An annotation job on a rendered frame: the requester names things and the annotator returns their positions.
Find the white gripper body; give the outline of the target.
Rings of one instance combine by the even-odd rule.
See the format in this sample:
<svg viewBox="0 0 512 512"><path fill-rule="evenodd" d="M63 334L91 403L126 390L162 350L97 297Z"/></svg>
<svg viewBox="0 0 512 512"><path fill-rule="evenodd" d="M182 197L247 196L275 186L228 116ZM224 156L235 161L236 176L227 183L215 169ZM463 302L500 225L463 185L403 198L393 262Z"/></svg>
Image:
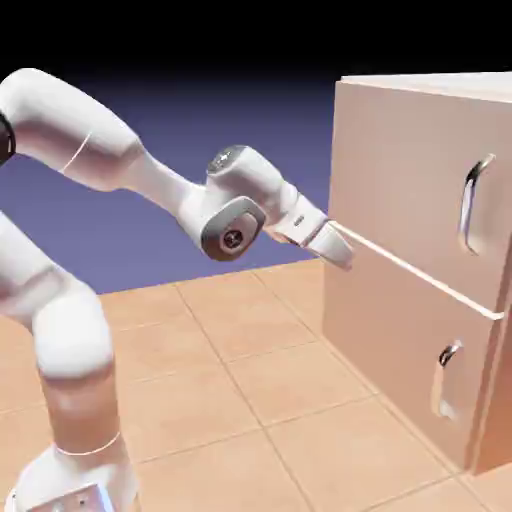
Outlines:
<svg viewBox="0 0 512 512"><path fill-rule="evenodd" d="M338 268L349 270L352 266L353 248L331 220L323 224L305 249Z"/></svg>

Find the light wood cabinet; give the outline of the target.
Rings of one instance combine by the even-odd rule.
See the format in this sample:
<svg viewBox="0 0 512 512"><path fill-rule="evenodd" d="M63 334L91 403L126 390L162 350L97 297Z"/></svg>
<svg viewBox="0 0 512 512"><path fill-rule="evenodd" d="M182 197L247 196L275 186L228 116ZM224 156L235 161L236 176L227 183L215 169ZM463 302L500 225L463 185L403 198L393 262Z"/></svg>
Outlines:
<svg viewBox="0 0 512 512"><path fill-rule="evenodd" d="M512 462L512 71L338 82L325 336L462 469Z"/></svg>

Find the tall light wood door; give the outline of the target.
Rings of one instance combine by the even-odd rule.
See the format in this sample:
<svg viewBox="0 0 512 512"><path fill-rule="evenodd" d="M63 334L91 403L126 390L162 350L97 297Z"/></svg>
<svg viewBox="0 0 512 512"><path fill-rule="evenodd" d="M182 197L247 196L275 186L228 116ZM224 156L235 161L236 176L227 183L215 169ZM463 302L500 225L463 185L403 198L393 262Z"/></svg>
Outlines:
<svg viewBox="0 0 512 512"><path fill-rule="evenodd" d="M466 175L481 174L470 244L457 239ZM492 311L512 251L512 102L341 81L329 211L341 225Z"/></svg>

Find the short light wood door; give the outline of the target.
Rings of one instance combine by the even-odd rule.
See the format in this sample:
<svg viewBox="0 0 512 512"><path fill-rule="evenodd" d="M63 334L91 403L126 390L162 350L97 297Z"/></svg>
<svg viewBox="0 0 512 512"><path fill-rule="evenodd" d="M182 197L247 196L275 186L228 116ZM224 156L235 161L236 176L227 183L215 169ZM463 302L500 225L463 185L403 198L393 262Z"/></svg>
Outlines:
<svg viewBox="0 0 512 512"><path fill-rule="evenodd" d="M350 271L327 265L325 337L452 463L474 473L512 462L512 292L493 320L362 244ZM447 368L451 421L430 408L435 363Z"/></svg>

